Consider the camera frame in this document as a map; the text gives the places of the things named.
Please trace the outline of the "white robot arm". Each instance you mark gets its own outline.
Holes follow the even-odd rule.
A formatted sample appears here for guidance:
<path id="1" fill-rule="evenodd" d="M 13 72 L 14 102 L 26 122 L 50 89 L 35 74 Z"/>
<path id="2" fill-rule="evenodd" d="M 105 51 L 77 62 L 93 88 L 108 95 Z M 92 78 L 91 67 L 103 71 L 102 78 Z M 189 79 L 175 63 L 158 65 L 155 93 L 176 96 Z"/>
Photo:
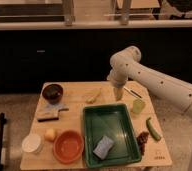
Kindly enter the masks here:
<path id="1" fill-rule="evenodd" d="M 131 78 L 192 118 L 192 84 L 143 66 L 140 60 L 141 51 L 136 46 L 129 46 L 111 56 L 112 69 L 107 79 L 113 86 L 115 99 L 123 97 L 123 87 Z M 192 154 L 188 171 L 192 171 Z"/>

